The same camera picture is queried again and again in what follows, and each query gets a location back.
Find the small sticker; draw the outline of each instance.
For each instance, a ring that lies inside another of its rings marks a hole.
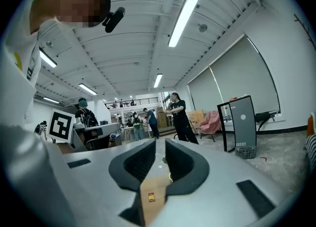
[[[148,200],[149,201],[155,201],[155,194],[154,193],[149,193],[148,194]]]

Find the person in blue shirt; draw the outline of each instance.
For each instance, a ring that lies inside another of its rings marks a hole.
[[[157,119],[152,111],[149,111],[147,108],[143,109],[144,112],[147,113],[147,123],[149,123],[149,126],[151,127],[154,137],[156,139],[159,138],[159,131],[157,127]]]

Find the black curved bracket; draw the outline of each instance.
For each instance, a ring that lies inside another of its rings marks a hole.
[[[166,188],[166,200],[171,195],[193,193],[208,177],[208,162],[199,153],[169,138],[165,140],[165,146],[166,160],[173,180]]]
[[[121,189],[136,192],[132,207],[120,216],[136,225],[145,226],[140,185],[156,158],[156,140],[150,139],[140,146],[116,156],[110,163],[109,173]]]

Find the fluorescent ceiling light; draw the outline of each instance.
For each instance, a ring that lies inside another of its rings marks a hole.
[[[161,77],[162,77],[162,74],[157,74],[157,78],[156,78],[154,87],[158,87],[159,82],[160,82],[160,80],[161,80]]]
[[[92,89],[88,88],[85,84],[81,83],[79,84],[79,87],[82,87],[85,91],[88,91],[90,94],[93,94],[93,95],[97,95],[96,92],[94,92]]]
[[[194,10],[196,7],[198,0],[184,0],[182,8],[180,10],[180,14],[176,21],[176,24],[173,28],[171,37],[169,39],[168,45],[169,47],[176,47],[180,36]]]
[[[51,67],[55,68],[57,66],[57,63],[53,61],[44,51],[42,48],[39,49],[39,55],[40,57],[48,63]]]
[[[249,38],[247,38],[249,40],[249,42],[252,44],[252,46],[256,49],[256,51],[259,53],[258,49],[255,47],[255,45],[253,44],[253,42],[251,42],[251,40]]]
[[[47,97],[44,97],[44,99],[45,99],[45,100],[48,100],[48,101],[50,101],[50,102],[52,102],[52,103],[59,103],[59,102],[54,101],[54,100],[52,100],[52,99],[49,99],[49,98],[47,98]]]

